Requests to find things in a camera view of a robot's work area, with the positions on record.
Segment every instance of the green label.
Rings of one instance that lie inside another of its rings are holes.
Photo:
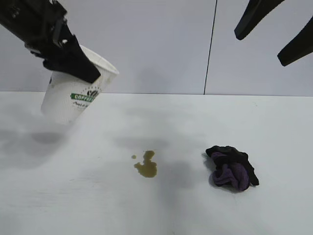
[[[93,102],[95,97],[89,96],[89,95],[83,95],[83,94],[75,94],[72,93],[70,95],[71,99],[75,99],[75,100],[80,100],[80,101],[85,101],[85,102]]]

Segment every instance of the purple cloth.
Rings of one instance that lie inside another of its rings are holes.
[[[240,163],[224,164],[212,173],[212,178],[217,186],[231,184],[239,191],[245,191],[250,185],[248,173]]]

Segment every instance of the white wall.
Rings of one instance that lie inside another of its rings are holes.
[[[108,92],[202,94],[215,0],[62,0],[80,43],[121,75]],[[0,27],[0,90],[44,91],[50,72]]]
[[[277,54],[310,20],[312,0],[285,0],[242,41],[234,29],[248,0],[218,0],[207,94],[313,95],[313,54],[287,67]]]

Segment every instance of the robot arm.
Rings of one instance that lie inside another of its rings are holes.
[[[100,72],[81,50],[56,0],[0,0],[0,24],[19,37],[45,68],[93,83]]]

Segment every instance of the black cloth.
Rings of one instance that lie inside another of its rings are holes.
[[[231,146],[220,147],[213,146],[205,151],[209,157],[212,156],[213,153],[221,153],[221,156],[214,159],[214,163],[216,165],[216,169],[221,169],[224,164],[232,164],[232,163],[240,163],[246,169],[249,180],[252,185],[259,185],[259,179],[254,174],[254,168],[248,161],[248,154],[244,152],[239,152],[236,148]]]

